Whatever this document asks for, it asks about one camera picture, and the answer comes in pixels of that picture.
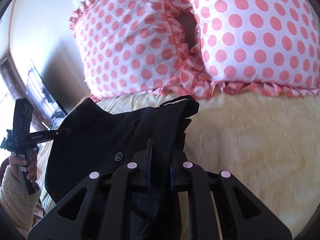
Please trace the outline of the beige fleece left forearm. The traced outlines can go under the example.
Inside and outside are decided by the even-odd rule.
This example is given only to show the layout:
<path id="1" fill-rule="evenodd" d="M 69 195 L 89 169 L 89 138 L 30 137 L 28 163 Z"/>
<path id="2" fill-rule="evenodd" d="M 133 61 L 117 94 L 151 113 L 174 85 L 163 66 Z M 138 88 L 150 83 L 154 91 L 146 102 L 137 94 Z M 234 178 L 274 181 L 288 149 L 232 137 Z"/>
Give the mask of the beige fleece left forearm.
<path id="1" fill-rule="evenodd" d="M 20 182 L 12 175 L 10 167 L 6 167 L 1 185 L 1 206 L 25 239 L 33 226 L 34 210 L 41 194 L 39 185 L 35 185 L 34 194 L 24 195 Z"/>

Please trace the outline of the left hand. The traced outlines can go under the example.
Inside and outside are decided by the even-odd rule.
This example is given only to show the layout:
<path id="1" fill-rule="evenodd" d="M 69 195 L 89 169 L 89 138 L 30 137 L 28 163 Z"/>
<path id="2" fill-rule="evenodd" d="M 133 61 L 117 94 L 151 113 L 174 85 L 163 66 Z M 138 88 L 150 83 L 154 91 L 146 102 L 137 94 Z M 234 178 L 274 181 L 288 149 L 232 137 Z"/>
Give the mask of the left hand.
<path id="1" fill-rule="evenodd" d="M 26 160 L 15 153 L 12 153 L 9 157 L 9 165 L 11 174 L 18 181 L 20 181 L 18 166 L 25 166 L 27 168 L 27 179 L 31 183 L 34 183 L 37 180 L 37 153 L 35 151 L 30 155 L 30 160 Z"/>

